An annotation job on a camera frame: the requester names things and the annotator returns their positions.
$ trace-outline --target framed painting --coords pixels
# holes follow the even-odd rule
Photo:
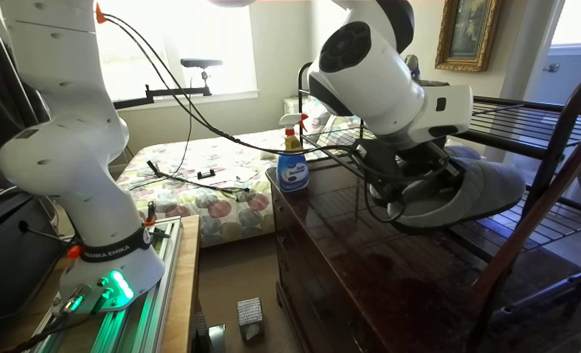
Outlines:
[[[445,0],[436,69],[487,69],[500,0]]]

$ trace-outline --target bed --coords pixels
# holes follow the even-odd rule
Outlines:
[[[328,118],[328,122],[314,120],[314,126],[306,139],[318,145],[341,145],[353,141],[359,120]],[[282,128],[235,138],[259,147],[282,149]],[[322,157],[326,155],[306,153],[308,161]],[[222,192],[157,179],[147,161],[163,173],[200,185],[249,190]],[[200,245],[212,247],[275,232],[271,187],[265,179],[265,171],[273,165],[275,155],[241,147],[224,138],[159,143],[137,151],[118,177],[118,185],[131,192],[141,214],[147,212],[149,202],[155,202],[157,218],[198,214]]]

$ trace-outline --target blue bottle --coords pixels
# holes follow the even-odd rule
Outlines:
[[[277,185],[282,192],[296,192],[310,183],[310,171],[292,128],[284,130],[284,153],[277,157]]]

